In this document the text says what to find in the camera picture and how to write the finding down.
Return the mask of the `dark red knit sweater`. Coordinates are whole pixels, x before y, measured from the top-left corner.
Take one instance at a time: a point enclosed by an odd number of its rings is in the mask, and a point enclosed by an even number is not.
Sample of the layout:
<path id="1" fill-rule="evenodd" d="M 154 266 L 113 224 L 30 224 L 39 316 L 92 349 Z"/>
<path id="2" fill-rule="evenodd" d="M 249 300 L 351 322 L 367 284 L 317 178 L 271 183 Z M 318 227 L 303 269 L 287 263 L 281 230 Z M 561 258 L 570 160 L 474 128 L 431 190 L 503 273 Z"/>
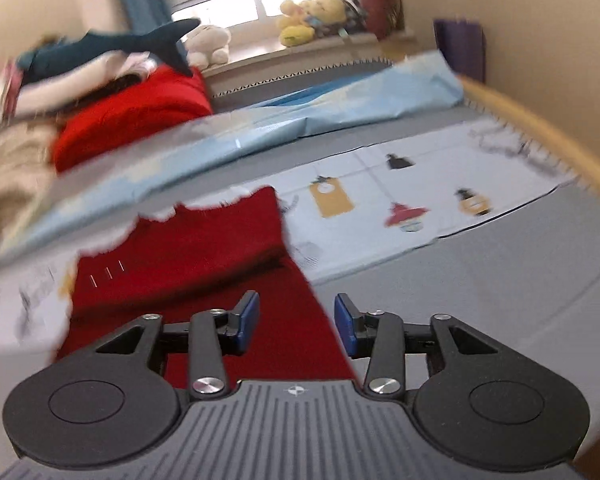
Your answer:
<path id="1" fill-rule="evenodd" d="M 246 354 L 224 360 L 231 382 L 354 378 L 330 319 L 287 252 L 269 186 L 227 205 L 178 205 L 163 221 L 138 218 L 119 245 L 81 255 L 56 356 L 147 313 L 170 324 L 230 310 L 248 290 L 260 296 L 260 320 Z"/>

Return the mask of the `grey printed bed sheet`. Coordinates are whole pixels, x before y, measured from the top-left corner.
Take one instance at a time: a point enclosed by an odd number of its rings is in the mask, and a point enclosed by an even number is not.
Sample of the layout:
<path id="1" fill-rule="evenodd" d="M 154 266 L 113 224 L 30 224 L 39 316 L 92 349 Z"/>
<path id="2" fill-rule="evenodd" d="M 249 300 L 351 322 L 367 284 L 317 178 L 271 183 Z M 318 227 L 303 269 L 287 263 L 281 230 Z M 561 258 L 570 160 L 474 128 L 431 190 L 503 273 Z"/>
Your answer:
<path id="1" fill-rule="evenodd" d="M 0 473 L 16 460 L 5 400 L 61 360 L 81 255 L 119 245 L 138 218 L 266 186 L 338 339 L 340 292 L 409 323 L 453 315 L 576 385 L 591 412 L 586 442 L 600 437 L 600 200 L 536 142 L 454 106 L 236 159 L 0 266 Z M 363 362 L 342 352 L 358 376 Z"/>

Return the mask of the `light blue patterned quilt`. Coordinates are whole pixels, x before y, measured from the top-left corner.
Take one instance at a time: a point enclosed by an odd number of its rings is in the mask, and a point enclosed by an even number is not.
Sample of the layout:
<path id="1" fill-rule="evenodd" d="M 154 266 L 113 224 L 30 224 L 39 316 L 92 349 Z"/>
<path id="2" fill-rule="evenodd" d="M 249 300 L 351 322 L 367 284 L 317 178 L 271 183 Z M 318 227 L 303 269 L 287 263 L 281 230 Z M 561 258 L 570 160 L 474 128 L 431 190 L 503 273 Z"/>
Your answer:
<path id="1" fill-rule="evenodd" d="M 0 239 L 0 266 L 210 169 L 310 136 L 460 104 L 438 51 L 300 70 L 213 97 L 219 113 L 95 157 L 57 178 Z"/>

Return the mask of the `beige folded blanket stack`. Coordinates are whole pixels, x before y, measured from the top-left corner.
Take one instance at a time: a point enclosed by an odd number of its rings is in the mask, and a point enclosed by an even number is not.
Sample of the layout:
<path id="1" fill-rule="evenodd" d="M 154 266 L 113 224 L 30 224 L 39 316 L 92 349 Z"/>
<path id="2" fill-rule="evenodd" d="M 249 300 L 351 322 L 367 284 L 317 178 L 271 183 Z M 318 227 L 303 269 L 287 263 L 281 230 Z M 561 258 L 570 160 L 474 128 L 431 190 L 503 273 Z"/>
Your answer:
<path id="1" fill-rule="evenodd" d="M 0 238 L 55 179 L 50 149 L 58 131 L 42 119 L 0 123 Z"/>

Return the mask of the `bright red folded blanket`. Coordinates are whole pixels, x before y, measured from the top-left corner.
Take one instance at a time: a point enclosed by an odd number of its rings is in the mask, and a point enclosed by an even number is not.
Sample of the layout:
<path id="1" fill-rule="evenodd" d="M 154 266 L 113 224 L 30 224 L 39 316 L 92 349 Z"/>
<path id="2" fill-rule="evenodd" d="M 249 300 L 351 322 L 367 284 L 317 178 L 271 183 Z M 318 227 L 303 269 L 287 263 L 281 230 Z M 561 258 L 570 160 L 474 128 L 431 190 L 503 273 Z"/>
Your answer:
<path id="1" fill-rule="evenodd" d="M 66 122 L 53 149 L 58 174 L 170 128 L 212 114 L 200 70 L 184 76 L 168 66 L 84 108 Z"/>

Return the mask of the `teal shark plush toy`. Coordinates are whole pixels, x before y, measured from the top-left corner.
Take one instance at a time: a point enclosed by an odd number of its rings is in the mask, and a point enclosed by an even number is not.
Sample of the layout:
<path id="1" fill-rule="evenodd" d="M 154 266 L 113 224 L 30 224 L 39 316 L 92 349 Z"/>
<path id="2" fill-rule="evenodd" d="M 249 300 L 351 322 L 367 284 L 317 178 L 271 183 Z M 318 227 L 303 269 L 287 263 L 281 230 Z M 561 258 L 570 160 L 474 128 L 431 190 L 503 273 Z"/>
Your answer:
<path id="1" fill-rule="evenodd" d="M 101 34 L 87 32 L 80 40 L 57 40 L 20 54 L 16 66 L 22 73 L 24 84 L 34 84 L 71 72 L 95 58 L 120 51 L 124 54 L 149 52 L 172 70 L 193 76 L 181 52 L 181 39 L 200 25 L 199 18 L 166 23 L 146 34 Z"/>

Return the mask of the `purple paper bag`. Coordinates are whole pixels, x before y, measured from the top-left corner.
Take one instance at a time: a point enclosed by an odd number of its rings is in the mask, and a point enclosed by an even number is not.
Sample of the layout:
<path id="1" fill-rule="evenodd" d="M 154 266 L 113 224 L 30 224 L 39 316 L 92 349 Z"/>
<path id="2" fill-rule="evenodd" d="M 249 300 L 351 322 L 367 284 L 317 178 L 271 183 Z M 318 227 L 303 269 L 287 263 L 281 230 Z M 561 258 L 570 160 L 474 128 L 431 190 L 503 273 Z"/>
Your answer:
<path id="1" fill-rule="evenodd" d="M 437 18 L 434 39 L 455 73 L 486 82 L 486 36 L 479 22 Z"/>

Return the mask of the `white plush toy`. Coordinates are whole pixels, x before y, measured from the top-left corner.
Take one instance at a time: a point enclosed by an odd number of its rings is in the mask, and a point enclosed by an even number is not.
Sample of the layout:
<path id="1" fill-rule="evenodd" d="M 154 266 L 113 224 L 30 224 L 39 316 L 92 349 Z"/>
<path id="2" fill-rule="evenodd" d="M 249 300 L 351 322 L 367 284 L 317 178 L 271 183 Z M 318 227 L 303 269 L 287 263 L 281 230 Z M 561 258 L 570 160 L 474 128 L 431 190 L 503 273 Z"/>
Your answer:
<path id="1" fill-rule="evenodd" d="M 206 70 L 211 66 L 225 65 L 230 60 L 230 40 L 227 28 L 200 25 L 190 32 L 184 42 L 189 66 Z"/>

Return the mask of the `dark red cushion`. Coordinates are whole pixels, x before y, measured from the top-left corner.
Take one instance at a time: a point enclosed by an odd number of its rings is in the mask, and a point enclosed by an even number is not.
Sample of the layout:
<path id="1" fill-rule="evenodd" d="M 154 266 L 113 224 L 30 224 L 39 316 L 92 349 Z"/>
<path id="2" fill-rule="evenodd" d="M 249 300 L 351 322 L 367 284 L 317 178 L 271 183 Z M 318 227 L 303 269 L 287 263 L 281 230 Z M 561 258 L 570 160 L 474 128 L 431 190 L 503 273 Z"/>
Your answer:
<path id="1" fill-rule="evenodd" d="M 404 29 L 402 0 L 361 0 L 366 30 L 385 40 Z"/>

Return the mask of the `yellow plush toy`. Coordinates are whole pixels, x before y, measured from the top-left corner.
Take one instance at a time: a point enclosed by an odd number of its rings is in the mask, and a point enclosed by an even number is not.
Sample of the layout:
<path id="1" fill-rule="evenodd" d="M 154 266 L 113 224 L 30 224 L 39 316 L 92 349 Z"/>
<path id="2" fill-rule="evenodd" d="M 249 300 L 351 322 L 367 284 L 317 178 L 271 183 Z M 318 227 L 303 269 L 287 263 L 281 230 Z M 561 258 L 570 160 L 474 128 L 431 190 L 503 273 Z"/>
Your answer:
<path id="1" fill-rule="evenodd" d="M 276 21 L 278 41 L 285 48 L 299 47 L 317 39 L 337 35 L 347 23 L 342 0 L 285 0 Z"/>

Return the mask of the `wooden bed frame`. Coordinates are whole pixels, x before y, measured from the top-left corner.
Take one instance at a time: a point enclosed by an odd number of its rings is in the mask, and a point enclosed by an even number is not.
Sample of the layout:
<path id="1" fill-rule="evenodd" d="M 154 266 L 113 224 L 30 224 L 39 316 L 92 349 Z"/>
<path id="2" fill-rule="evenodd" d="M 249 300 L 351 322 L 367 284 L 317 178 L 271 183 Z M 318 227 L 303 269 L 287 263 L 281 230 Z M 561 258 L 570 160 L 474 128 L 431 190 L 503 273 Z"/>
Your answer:
<path id="1" fill-rule="evenodd" d="M 489 113 L 501 122 L 514 127 L 532 141 L 547 148 L 569 169 L 580 183 L 600 198 L 600 157 L 568 133 L 557 128 L 509 96 L 480 82 L 457 75 L 463 86 L 465 101 L 483 113 Z"/>

